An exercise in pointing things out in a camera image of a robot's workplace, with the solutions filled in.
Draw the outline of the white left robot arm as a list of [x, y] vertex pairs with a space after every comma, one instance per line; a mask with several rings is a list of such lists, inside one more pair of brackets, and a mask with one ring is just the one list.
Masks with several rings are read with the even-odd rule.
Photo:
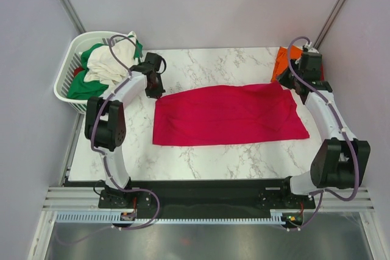
[[91, 97], [87, 101], [84, 134], [92, 151], [102, 158], [105, 185], [114, 190], [112, 199], [120, 207], [131, 205], [134, 198], [122, 153], [126, 137], [124, 110], [140, 93], [151, 99], [161, 98], [165, 93], [161, 79], [165, 70], [165, 59], [148, 53], [145, 60], [131, 67], [130, 75], [107, 95]]

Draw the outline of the pink t shirt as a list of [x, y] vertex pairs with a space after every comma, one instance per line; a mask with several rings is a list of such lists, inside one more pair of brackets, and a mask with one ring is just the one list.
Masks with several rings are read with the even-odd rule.
[[170, 94], [155, 103], [152, 142], [217, 146], [308, 139], [289, 90], [278, 83], [218, 85]]

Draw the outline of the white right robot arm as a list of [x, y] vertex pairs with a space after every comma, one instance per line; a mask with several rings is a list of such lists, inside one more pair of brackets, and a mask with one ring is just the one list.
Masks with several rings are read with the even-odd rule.
[[322, 80], [322, 55], [304, 49], [299, 58], [287, 58], [288, 67], [278, 83], [294, 90], [312, 115], [322, 144], [310, 169], [289, 178], [289, 186], [279, 192], [280, 203], [293, 207], [301, 195], [329, 192], [348, 202], [361, 186], [371, 147], [359, 140], [342, 118], [330, 84]]

